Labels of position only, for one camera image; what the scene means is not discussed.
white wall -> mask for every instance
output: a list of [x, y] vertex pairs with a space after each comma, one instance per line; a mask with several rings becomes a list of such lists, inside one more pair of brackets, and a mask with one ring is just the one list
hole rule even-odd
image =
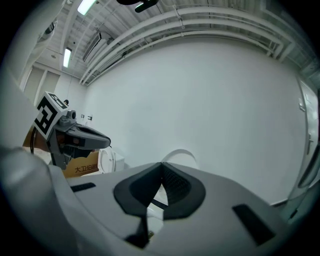
[[56, 84], [54, 94], [62, 101], [69, 100], [69, 109], [76, 111], [77, 122], [82, 124], [84, 114], [84, 102], [87, 93], [87, 87], [79, 84], [79, 79], [66, 73], [61, 73]]
[[181, 39], [97, 79], [85, 111], [130, 167], [185, 149], [200, 170], [275, 203], [288, 197], [302, 163], [299, 97], [295, 72], [251, 45]]

cable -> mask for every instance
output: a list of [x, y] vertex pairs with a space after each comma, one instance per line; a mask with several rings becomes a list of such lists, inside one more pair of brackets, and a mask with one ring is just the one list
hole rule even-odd
[[35, 149], [35, 137], [37, 136], [37, 129], [36, 127], [33, 128], [32, 133], [31, 133], [31, 139], [30, 139], [30, 152], [31, 154], [34, 153]]

cardboard box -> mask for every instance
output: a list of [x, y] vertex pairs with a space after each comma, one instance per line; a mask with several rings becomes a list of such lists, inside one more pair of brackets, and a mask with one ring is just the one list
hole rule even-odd
[[73, 158], [63, 170], [64, 177], [80, 177], [99, 171], [98, 169], [99, 151], [92, 152], [88, 157]]

fluorescent light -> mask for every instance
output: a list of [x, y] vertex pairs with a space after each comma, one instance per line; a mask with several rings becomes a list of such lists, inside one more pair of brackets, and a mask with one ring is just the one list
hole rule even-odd
[[82, 15], [86, 15], [87, 11], [91, 8], [96, 0], [82, 0], [78, 7], [78, 12]]
[[71, 56], [71, 49], [65, 48], [64, 56], [63, 56], [63, 66], [66, 68], [69, 65], [70, 56]]

ceiling beam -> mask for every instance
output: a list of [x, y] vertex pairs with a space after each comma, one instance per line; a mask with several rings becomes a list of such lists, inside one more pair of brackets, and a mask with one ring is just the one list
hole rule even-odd
[[78, 7], [80, 5], [82, 0], [74, 0], [73, 4], [70, 8], [70, 11], [68, 13], [68, 16], [66, 18], [65, 24], [64, 24], [64, 28], [63, 28], [63, 32], [62, 32], [62, 37], [61, 37], [61, 42], [60, 42], [60, 57], [59, 57], [59, 67], [60, 69], [62, 69], [62, 65], [64, 62], [64, 50], [67, 47], [68, 44], [68, 39], [69, 39], [69, 35], [71, 32], [71, 29], [75, 23], [76, 17], [78, 15]]

